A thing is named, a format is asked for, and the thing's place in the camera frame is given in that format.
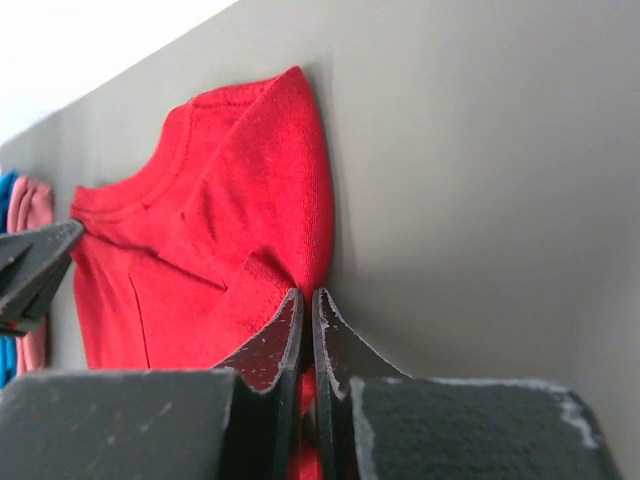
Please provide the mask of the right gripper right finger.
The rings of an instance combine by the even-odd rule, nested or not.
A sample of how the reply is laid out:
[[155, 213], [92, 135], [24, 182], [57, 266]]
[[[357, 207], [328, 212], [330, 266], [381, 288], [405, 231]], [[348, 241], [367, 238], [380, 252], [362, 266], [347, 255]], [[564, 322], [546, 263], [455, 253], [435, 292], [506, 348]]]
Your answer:
[[539, 379], [404, 374], [340, 314], [312, 303], [319, 470], [325, 479], [617, 479], [598, 421]]

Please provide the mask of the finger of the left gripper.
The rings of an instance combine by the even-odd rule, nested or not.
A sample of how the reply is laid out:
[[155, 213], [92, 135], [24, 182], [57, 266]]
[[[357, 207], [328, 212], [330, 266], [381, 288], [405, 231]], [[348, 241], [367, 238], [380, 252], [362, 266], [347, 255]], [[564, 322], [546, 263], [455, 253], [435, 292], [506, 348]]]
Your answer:
[[85, 231], [77, 220], [1, 236], [1, 333], [37, 330]]

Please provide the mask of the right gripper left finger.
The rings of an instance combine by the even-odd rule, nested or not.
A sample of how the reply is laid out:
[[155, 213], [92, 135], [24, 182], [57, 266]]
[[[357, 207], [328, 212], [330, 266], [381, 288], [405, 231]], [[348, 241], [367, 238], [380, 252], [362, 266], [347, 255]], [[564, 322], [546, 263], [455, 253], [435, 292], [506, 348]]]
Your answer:
[[1, 394], [5, 479], [287, 479], [298, 471], [304, 301], [215, 369], [52, 372]]

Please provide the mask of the red t-shirt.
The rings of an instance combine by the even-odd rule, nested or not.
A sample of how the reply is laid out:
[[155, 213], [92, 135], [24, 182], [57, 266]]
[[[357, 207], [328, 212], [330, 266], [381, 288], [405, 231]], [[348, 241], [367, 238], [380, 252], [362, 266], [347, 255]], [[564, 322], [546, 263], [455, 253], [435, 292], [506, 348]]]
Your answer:
[[91, 369], [209, 369], [334, 245], [331, 173], [303, 71], [201, 93], [167, 116], [133, 176], [78, 188], [74, 294]]

